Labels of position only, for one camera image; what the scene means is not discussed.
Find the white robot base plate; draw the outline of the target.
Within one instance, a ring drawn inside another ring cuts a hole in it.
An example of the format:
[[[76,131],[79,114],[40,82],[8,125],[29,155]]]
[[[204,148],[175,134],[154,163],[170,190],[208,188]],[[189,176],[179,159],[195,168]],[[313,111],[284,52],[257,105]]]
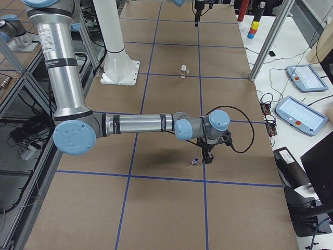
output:
[[[137,82],[140,61],[130,60],[124,65],[116,59],[113,62],[105,62],[101,76],[101,84],[134,86]]]

